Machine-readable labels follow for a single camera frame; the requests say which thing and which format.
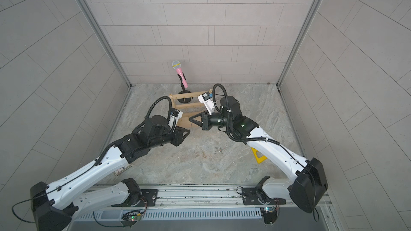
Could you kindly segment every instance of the pink microphone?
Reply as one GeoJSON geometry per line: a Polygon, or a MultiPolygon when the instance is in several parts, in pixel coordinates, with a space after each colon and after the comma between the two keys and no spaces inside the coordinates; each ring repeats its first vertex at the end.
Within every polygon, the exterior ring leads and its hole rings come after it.
{"type": "Polygon", "coordinates": [[[180,80],[183,83],[184,87],[188,88],[187,81],[185,80],[184,74],[182,73],[182,70],[181,70],[180,62],[174,61],[172,65],[173,65],[173,68],[177,71],[177,74],[180,76],[180,80]]]}

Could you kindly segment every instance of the black round base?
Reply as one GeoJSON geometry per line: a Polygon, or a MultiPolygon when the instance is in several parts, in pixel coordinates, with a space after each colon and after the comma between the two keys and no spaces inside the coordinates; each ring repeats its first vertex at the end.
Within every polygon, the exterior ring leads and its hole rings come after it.
{"type": "MultiPolygon", "coordinates": [[[[179,94],[185,94],[185,93],[191,93],[191,91],[186,90],[185,92],[181,91],[179,94]]],[[[177,99],[180,103],[182,104],[187,104],[188,102],[191,102],[193,98],[181,98],[177,99]]]]}

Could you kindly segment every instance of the microphone grille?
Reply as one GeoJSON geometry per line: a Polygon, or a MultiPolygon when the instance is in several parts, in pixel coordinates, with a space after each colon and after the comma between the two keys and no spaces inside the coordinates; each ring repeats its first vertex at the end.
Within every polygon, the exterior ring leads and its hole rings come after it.
{"type": "Polygon", "coordinates": [[[179,61],[174,61],[174,62],[172,63],[172,65],[173,65],[173,68],[174,68],[175,70],[178,69],[178,68],[181,68],[181,64],[180,64],[179,61]]]}

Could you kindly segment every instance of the gray tiled wall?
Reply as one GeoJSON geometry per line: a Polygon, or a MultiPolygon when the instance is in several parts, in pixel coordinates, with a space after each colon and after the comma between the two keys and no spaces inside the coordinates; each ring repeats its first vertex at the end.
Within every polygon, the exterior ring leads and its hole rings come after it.
{"type": "Polygon", "coordinates": [[[345,230],[411,230],[411,0],[323,0],[281,90],[345,230]]]}
{"type": "Polygon", "coordinates": [[[276,83],[312,0],[86,0],[131,83],[276,83]]]}
{"type": "Polygon", "coordinates": [[[75,0],[0,0],[3,229],[36,230],[11,206],[93,160],[127,91],[75,0]]]}

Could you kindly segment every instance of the metal grating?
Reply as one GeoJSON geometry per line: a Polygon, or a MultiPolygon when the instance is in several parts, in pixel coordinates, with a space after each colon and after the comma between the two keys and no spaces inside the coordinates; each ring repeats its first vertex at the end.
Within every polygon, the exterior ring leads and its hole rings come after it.
{"type": "MultiPolygon", "coordinates": [[[[119,210],[119,216],[130,210],[119,210]]],[[[118,219],[101,218],[103,210],[95,211],[99,222],[118,221],[118,219]]],[[[204,208],[204,209],[152,209],[147,210],[141,220],[185,220],[185,219],[260,219],[260,208],[204,208]]],[[[93,213],[87,213],[75,221],[94,221],[93,213]]]]}

